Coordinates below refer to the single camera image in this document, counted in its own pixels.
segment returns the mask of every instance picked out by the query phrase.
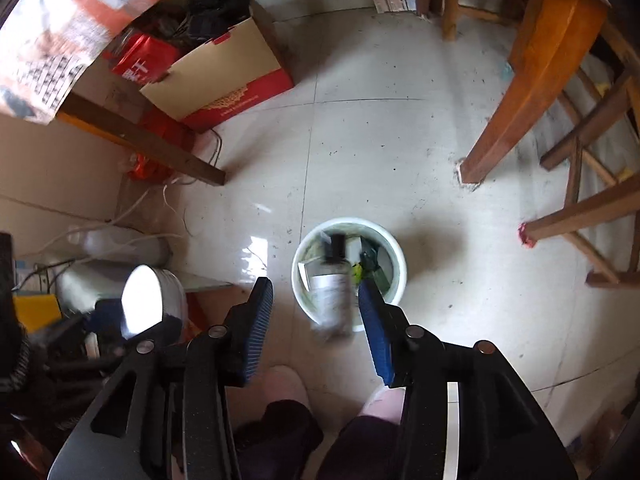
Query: screw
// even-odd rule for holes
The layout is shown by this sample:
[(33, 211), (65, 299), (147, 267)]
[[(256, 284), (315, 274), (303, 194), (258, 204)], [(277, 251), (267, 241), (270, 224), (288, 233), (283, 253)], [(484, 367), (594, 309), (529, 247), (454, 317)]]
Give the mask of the screw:
[(478, 341), (476, 343), (476, 348), (480, 351), (481, 354), (490, 355), (495, 352), (495, 345), (491, 341)]
[(424, 335), (424, 329), (421, 326), (409, 325), (404, 333), (411, 339), (420, 339)]
[(213, 339), (220, 339), (226, 335), (226, 326), (224, 325), (214, 325), (209, 328), (209, 337)]
[(139, 354), (148, 354), (154, 349), (155, 345), (151, 339), (145, 339), (144, 341), (140, 341), (138, 346), (136, 346), (136, 350)]

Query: white wire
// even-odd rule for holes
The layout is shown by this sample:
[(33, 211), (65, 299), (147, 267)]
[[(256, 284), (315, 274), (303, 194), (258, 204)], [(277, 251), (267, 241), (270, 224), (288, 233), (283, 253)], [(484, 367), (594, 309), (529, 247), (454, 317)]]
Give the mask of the white wire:
[(187, 221), (184, 219), (184, 213), (187, 211), (187, 208), (184, 208), (184, 212), (183, 215), (180, 216), (178, 214), (178, 212), (176, 211), (176, 209), (167, 202), (166, 200), (166, 189), (169, 187), (168, 184), (166, 184), (163, 188), (162, 188), (162, 198), (164, 199), (164, 205), (167, 206), (171, 211), (174, 212), (175, 216), (177, 217), (178, 220), (180, 220), (182, 222), (182, 225), (184, 226), (184, 230), (187, 231), (187, 234), (193, 238), (193, 235), (191, 234), (191, 231), (189, 231), (189, 228), (187, 227)]
[[(220, 134), (216, 130), (212, 129), (211, 132), (216, 136), (216, 139), (218, 140), (218, 143), (216, 145), (215, 151), (213, 152), (213, 155), (211, 155), (211, 158), (209, 159), (208, 164), (211, 164), (211, 162), (215, 158), (216, 160), (213, 162), (213, 167), (215, 168), (216, 164), (218, 163), (218, 159), (220, 158), (220, 152), (222, 151), (222, 137), (220, 137)], [(166, 200), (166, 189), (167, 189), (168, 186), (170, 186), (172, 184), (178, 184), (179, 186), (190, 186), (191, 184), (193, 184), (197, 180), (196, 178), (194, 178), (191, 182), (179, 182), (180, 179), (181, 179), (181, 177), (178, 177), (178, 178), (172, 180), (169, 184), (165, 184), (164, 187), (162, 188), (162, 198), (164, 198), (164, 204), (169, 209), (171, 209), (171, 211), (173, 211), (178, 218), (180, 218), (180, 215), (178, 215), (178, 212)], [(69, 230), (67, 230), (67, 231), (65, 231), (63, 233), (60, 233), (55, 238), (52, 238), (50, 241), (48, 241), (46, 244), (44, 244), (37, 251), (35, 251), (33, 253), (21, 254), (20, 256), (16, 256), (16, 259), (17, 260), (23, 260), (25, 258), (28, 258), (29, 256), (37, 256), (38, 254), (41, 254), (45, 250), (49, 249), (57, 241), (62, 240), (62, 238), (66, 238), (71, 234), (82, 233), (82, 232), (85, 232), (85, 231), (97, 231), (97, 230), (105, 229), (107, 227), (110, 227), (110, 226), (113, 226), (113, 225), (117, 224), (122, 219), (127, 217), (135, 208), (137, 208), (140, 205), (140, 203), (145, 199), (145, 197), (149, 194), (149, 191), (151, 191), (152, 189), (153, 189), (152, 187), (148, 188), (142, 195), (140, 195), (140, 198), (137, 199), (131, 207), (129, 207), (129, 209), (127, 209), (124, 213), (122, 213), (116, 219), (113, 219), (110, 222), (107, 222), (106, 224), (105, 223), (99, 223), (99, 224), (96, 224), (96, 225), (93, 225), (93, 226), (92, 225), (87, 225), (87, 226), (83, 226), (83, 227), (79, 227), (79, 228), (75, 228), (75, 229), (69, 229)], [(182, 223), (184, 224), (185, 231), (187, 231), (189, 236), (193, 237), (193, 235), (190, 233), (189, 229), (187, 228), (187, 222), (185, 221), (184, 216), (182, 216)], [(172, 237), (184, 238), (182, 235), (176, 235), (176, 234), (150, 235), (149, 237), (161, 237), (161, 236), (172, 236)], [(121, 245), (119, 247), (124, 247), (126, 245), (134, 243), (136, 240), (142, 240), (142, 239), (145, 239), (145, 237), (143, 237), (143, 238), (134, 238), (133, 240), (130, 240), (126, 244), (123, 244), (123, 245)], [(97, 258), (97, 256), (92, 256), (88, 261), (93, 260), (95, 258)]]
[(56, 274), (55, 276), (55, 280), (58, 279), (64, 272), (67, 272), (69, 270), (70, 267), (77, 265), (77, 264), (85, 264), (87, 262), (92, 262), (94, 260), (98, 260), (103, 256), (106, 256), (107, 254), (111, 254), (114, 253), (118, 250), (120, 250), (123, 247), (129, 246), (131, 244), (134, 244), (136, 242), (141, 242), (142, 240), (149, 240), (151, 238), (160, 238), (160, 237), (164, 237), (164, 238), (184, 238), (184, 235), (177, 235), (175, 233), (160, 233), (160, 234), (156, 234), (156, 235), (146, 235), (146, 236), (141, 236), (138, 238), (134, 238), (133, 240), (129, 240), (128, 242), (125, 242), (123, 244), (119, 244), (115, 247), (112, 247), (111, 249), (108, 249), (106, 251), (103, 251), (101, 253), (98, 254), (94, 254), (94, 256), (89, 256), (87, 258), (83, 258), (82, 260), (75, 260), (72, 261), (71, 263), (69, 263), (68, 266), (66, 266), (64, 269), (60, 270), (59, 273)]
[(44, 251), (46, 251), (47, 249), (49, 249), (54, 243), (56, 243), (59, 240), (62, 240), (62, 238), (65, 238), (69, 235), (75, 234), (75, 233), (82, 233), (84, 231), (97, 231), (99, 229), (105, 229), (109, 226), (112, 226), (114, 224), (116, 224), (117, 222), (119, 222), (120, 220), (122, 220), (124, 217), (128, 216), (135, 208), (138, 207), (138, 205), (140, 204), (140, 202), (142, 202), (145, 198), (145, 196), (148, 195), (149, 191), (151, 191), (152, 188), (147, 189), (141, 196), (139, 199), (137, 199), (134, 204), (127, 209), (124, 213), (122, 213), (120, 216), (118, 216), (116, 219), (111, 220), (110, 222), (108, 222), (107, 224), (96, 224), (96, 225), (87, 225), (87, 226), (83, 226), (83, 227), (78, 227), (75, 229), (69, 229), (67, 231), (64, 231), (63, 233), (60, 233), (58, 236), (56, 236), (55, 238), (52, 238), (50, 241), (48, 241), (46, 244), (44, 244), (41, 248), (39, 248), (37, 251), (33, 252), (33, 253), (27, 253), (27, 254), (21, 254), (20, 256), (17, 256), (16, 259), (17, 260), (23, 260), (29, 256), (37, 256), (40, 253), (43, 253)]

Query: floor tile grout line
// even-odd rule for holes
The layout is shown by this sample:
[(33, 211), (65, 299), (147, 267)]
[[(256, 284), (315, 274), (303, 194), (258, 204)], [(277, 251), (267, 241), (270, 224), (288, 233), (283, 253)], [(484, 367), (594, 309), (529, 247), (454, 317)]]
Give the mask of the floor tile grout line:
[(580, 260), (578, 259), (578, 254), (575, 251), (574, 251), (574, 262), (575, 262), (575, 274), (574, 274), (574, 287), (572, 289), (574, 291), (574, 297), (573, 297), (574, 305), (573, 305), (573, 307), (571, 309), (571, 316), (569, 316), (569, 327), (568, 327), (568, 329), (566, 331), (566, 336), (564, 338), (564, 346), (562, 346), (562, 353), (560, 354), (560, 361), (558, 362), (558, 368), (556, 368), (556, 373), (554, 374), (554, 380), (553, 380), (553, 384), (551, 385), (551, 391), (549, 392), (549, 396), (546, 398), (546, 401), (545, 401), (545, 405), (544, 405), (545, 409), (551, 403), (551, 397), (554, 394), (554, 389), (556, 388), (556, 386), (559, 386), (559, 384), (556, 384), (556, 383), (558, 381), (558, 376), (560, 375), (560, 370), (562, 369), (562, 364), (564, 364), (564, 358), (566, 357), (566, 351), (567, 351), (567, 348), (569, 346), (569, 337), (571, 335), (571, 329), (572, 329), (572, 326), (574, 325), (575, 309), (576, 309), (577, 303), (578, 303), (578, 295), (576, 293), (576, 286), (577, 286), (578, 274), (579, 274), (578, 264), (580, 262)]
[[(316, 118), (316, 108), (312, 107), (311, 110), (311, 126), (309, 127), (309, 144), (306, 147), (306, 167), (305, 167), (305, 185), (302, 190), (302, 210), (300, 211), (300, 232), (298, 235), (298, 246), (300, 246), (300, 242), (302, 241), (302, 224), (305, 219), (305, 196), (306, 196), (306, 179), (309, 174), (309, 156), (311, 153), (311, 136), (314, 132), (314, 120)], [(293, 352), (293, 332), (296, 329), (296, 314), (294, 313), (293, 318), (291, 319), (291, 332), (289, 333), (289, 351), (288, 351), (288, 361), (291, 362), (291, 354)]]
[(625, 357), (627, 357), (628, 355), (632, 354), (633, 352), (639, 349), (640, 349), (640, 345), (634, 346), (631, 350), (628, 350), (627, 352), (623, 353), (621, 356), (613, 359), (613, 361), (610, 361), (602, 366), (599, 366), (596, 369), (591, 370), (590, 372), (584, 373), (582, 375), (579, 375), (571, 379), (567, 379), (565, 381), (560, 381), (559, 383), (554, 382), (554, 384), (552, 384), (551, 386), (545, 386), (544, 388), (536, 388), (535, 390), (530, 390), (530, 391), (533, 393), (533, 392), (541, 392), (543, 390), (551, 390), (551, 392), (549, 393), (549, 400), (550, 400), (551, 394), (553, 393), (553, 389), (556, 388), (557, 386), (562, 386), (563, 384), (572, 383), (574, 381), (577, 381), (578, 379), (583, 379), (584, 377), (590, 376), (591, 374), (604, 370), (604, 368), (610, 367), (611, 365), (617, 363), (618, 361), (621, 361), (622, 359), (624, 359)]
[(421, 102), (421, 101), (428, 101), (428, 99), (421, 99), (419, 97), (370, 97), (370, 98), (364, 98), (364, 99), (336, 99), (334, 101), (318, 101), (316, 102), (316, 89), (314, 89), (314, 100), (313, 102), (310, 103), (297, 103), (294, 105), (281, 105), (281, 106), (274, 106), (272, 108), (260, 108), (258, 110), (246, 110), (244, 112), (242, 112), (242, 115), (251, 115), (251, 114), (257, 114), (260, 112), (268, 112), (269, 110), (280, 110), (281, 108), (293, 108), (295, 106), (309, 106), (309, 105), (324, 105), (324, 104), (330, 104), (330, 103), (356, 103), (358, 101), (416, 101), (416, 102)]

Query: plastic bottle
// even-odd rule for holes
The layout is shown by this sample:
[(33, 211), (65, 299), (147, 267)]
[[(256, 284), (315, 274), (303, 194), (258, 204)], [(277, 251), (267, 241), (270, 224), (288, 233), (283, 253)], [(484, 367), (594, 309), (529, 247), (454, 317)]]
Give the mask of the plastic bottle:
[(108, 226), (69, 235), (68, 241), (80, 246), (87, 256), (132, 265), (162, 267), (171, 256), (167, 241), (162, 238), (145, 238), (132, 242), (144, 234), (126, 227)]
[(353, 331), (353, 271), (345, 258), (345, 243), (344, 234), (324, 240), (324, 258), (309, 280), (319, 314), (318, 332), (327, 339)]

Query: yellow object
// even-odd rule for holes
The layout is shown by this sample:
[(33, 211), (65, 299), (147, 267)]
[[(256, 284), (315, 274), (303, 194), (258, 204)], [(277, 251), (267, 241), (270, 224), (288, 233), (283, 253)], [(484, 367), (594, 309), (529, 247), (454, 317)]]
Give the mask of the yellow object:
[(618, 182), (624, 182), (630, 176), (634, 176), (634, 172), (626, 166), (616, 175)]
[(604, 97), (604, 94), (606, 94), (610, 88), (611, 88), (611, 85), (609, 83), (596, 83), (596, 90), (603, 97)]
[(15, 315), (27, 333), (36, 332), (62, 318), (58, 299), (53, 294), (14, 296)]
[(356, 286), (359, 286), (362, 281), (362, 266), (360, 264), (355, 264), (351, 268), (353, 269), (353, 283)]

